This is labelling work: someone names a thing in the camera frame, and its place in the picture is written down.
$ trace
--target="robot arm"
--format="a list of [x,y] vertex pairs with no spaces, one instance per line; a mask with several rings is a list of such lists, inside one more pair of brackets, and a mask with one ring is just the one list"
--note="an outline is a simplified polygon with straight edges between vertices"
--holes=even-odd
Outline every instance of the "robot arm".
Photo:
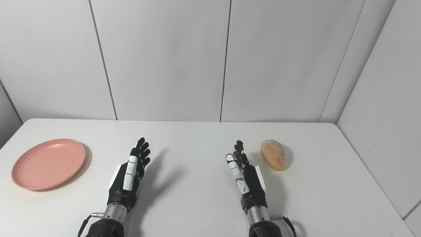
[[124,237],[123,221],[137,201],[136,192],[150,162],[149,143],[142,137],[130,152],[129,159],[122,164],[109,189],[107,208],[104,213],[92,213],[79,230],[78,237],[90,217],[101,218],[93,223],[87,237]]
[[[238,140],[234,149],[232,154],[227,154],[226,161],[242,194],[241,205],[250,223],[249,237],[282,237],[267,210],[266,187],[259,167],[250,164],[242,141]],[[288,218],[279,216],[277,219],[284,219],[296,237]]]

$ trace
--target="bread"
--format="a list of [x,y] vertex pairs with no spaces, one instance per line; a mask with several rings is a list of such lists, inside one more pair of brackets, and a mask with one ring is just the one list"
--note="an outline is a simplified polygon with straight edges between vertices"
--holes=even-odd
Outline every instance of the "bread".
[[260,148],[263,158],[270,167],[282,170],[285,163],[285,152],[282,145],[275,140],[266,140]]

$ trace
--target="black cable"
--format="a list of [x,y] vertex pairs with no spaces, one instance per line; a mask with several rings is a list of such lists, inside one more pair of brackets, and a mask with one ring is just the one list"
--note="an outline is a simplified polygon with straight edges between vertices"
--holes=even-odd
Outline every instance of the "black cable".
[[292,234],[294,235],[294,237],[297,237],[297,234],[295,233],[295,228],[294,228],[294,225],[292,224],[292,222],[289,220],[289,218],[288,217],[283,217],[283,219],[284,219],[284,221],[285,221],[285,223],[290,227],[290,229],[291,229],[291,231],[292,231]]
[[79,233],[77,234],[77,237],[80,237],[81,235],[82,235],[82,232],[83,232],[83,230],[85,229],[85,226],[88,224],[88,221],[89,221],[89,219],[91,218],[92,216],[91,215],[89,215],[85,220],[83,220],[83,222],[82,222],[82,226],[80,227],[80,229],[79,229]]

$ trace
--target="panel seam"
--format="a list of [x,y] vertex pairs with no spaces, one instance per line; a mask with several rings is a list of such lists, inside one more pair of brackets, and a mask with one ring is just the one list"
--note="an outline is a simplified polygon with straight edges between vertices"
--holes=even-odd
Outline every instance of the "panel seam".
[[405,216],[402,217],[402,219],[405,220],[420,204],[421,200],[419,200],[417,204],[415,204],[415,206],[411,208],[411,210],[409,210],[409,212]]
[[[354,89],[355,89],[355,87],[356,87],[356,85],[357,85],[357,82],[358,82],[358,80],[360,79],[360,76],[361,76],[361,74],[362,74],[362,71],[364,70],[365,65],[366,65],[366,64],[367,64],[367,62],[368,62],[368,59],[370,58],[371,53],[373,52],[374,47],[376,46],[377,40],[378,40],[378,38],[380,37],[381,32],[383,31],[384,25],[386,24],[386,21],[387,21],[387,19],[389,18],[390,12],[392,11],[393,6],[394,6],[395,2],[396,2],[396,0],[394,0],[394,2],[393,2],[393,4],[392,4],[392,6],[391,6],[391,7],[390,7],[390,9],[389,9],[389,12],[387,13],[387,17],[385,18],[385,20],[384,20],[383,24],[382,24],[382,25],[381,25],[381,27],[380,27],[380,31],[379,31],[379,33],[378,33],[378,35],[377,35],[376,39],[374,40],[373,47],[371,48],[370,53],[368,54],[368,57],[367,57],[367,59],[365,60],[364,67],[361,69],[360,73],[358,74],[358,79],[357,79],[357,81],[355,81],[354,86],[352,87],[352,90],[351,90],[351,92],[350,92],[350,94],[349,94],[349,96],[348,96],[348,98],[347,98],[347,100],[346,100],[346,102],[345,102],[345,106],[348,104],[348,101],[349,101],[349,99],[351,98],[352,92],[354,91]],[[342,114],[344,113],[345,106],[342,108],[341,114],[339,115],[339,118],[338,118],[338,120],[337,120],[337,122],[336,122],[336,123],[338,123],[338,122],[339,122],[339,119],[341,118]]]
[[222,98],[221,98],[221,113],[219,114],[219,121],[222,121],[222,105],[224,104],[225,94],[225,73],[226,73],[226,56],[228,54],[228,37],[229,37],[229,24],[231,21],[231,4],[232,0],[229,1],[229,13],[228,13],[228,28],[226,30],[226,47],[225,47],[225,63],[224,63],[224,80],[222,81]]
[[91,2],[91,0],[88,0],[88,2],[89,2],[89,8],[91,9],[93,26],[95,27],[96,39],[98,40],[99,52],[101,53],[102,64],[104,66],[105,78],[107,79],[108,90],[109,90],[109,95],[111,97],[111,103],[112,103],[112,108],[114,110],[115,120],[118,120],[117,111],[115,109],[115,104],[114,104],[114,97],[112,96],[112,91],[111,91],[111,84],[110,84],[109,78],[108,78],[107,66],[105,65],[104,53],[102,52],[102,46],[101,46],[101,41],[99,39],[98,28],[96,26],[96,20],[95,20],[94,14],[93,14],[92,2]]
[[328,95],[328,97],[327,97],[327,99],[326,99],[326,102],[325,102],[325,105],[323,106],[322,112],[320,113],[319,122],[320,122],[320,120],[322,119],[323,112],[325,111],[326,105],[328,104],[329,97],[330,97],[330,95],[331,95],[331,93],[332,93],[332,89],[333,89],[333,86],[335,85],[335,82],[336,82],[336,79],[337,79],[337,77],[338,77],[339,71],[341,70],[342,63],[344,62],[344,58],[345,58],[346,52],[348,51],[348,47],[349,47],[349,45],[351,44],[351,40],[352,40],[352,37],[354,36],[355,29],[357,28],[358,21],[360,20],[362,10],[364,9],[364,6],[365,6],[365,2],[366,2],[366,0],[364,0],[364,3],[362,4],[362,7],[361,7],[361,10],[360,10],[360,13],[358,14],[357,21],[355,22],[354,29],[352,30],[351,37],[349,37],[348,45],[347,45],[347,46],[346,46],[346,48],[345,48],[345,53],[344,53],[344,56],[342,57],[341,63],[339,64],[338,71],[336,72],[335,79],[333,80],[332,86],[331,86],[330,91],[329,91],[329,95]]
[[18,110],[16,109],[15,105],[13,104],[13,101],[10,98],[9,93],[7,92],[6,87],[4,86],[3,82],[1,81],[1,79],[0,79],[0,85],[3,88],[3,91],[6,94],[7,99],[9,100],[10,104],[12,105],[13,110],[15,111],[16,115],[18,116],[19,121],[21,122],[21,124],[24,124],[23,121],[22,121],[21,116],[18,113]]

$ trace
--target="white wall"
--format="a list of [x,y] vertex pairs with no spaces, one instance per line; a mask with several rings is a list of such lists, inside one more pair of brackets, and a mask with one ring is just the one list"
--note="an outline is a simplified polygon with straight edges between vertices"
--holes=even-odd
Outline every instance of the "white wall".
[[395,0],[365,1],[320,122],[338,122],[394,2]]
[[229,1],[92,7],[118,119],[219,121]]
[[338,122],[402,217],[421,200],[420,13],[395,3]]
[[22,125],[0,83],[0,148]]
[[0,0],[0,78],[23,121],[115,119],[87,0]]
[[88,0],[0,0],[0,77],[24,121],[219,121],[225,81],[223,121],[334,122],[392,3],[232,1],[224,80],[228,0],[92,0],[108,78]]

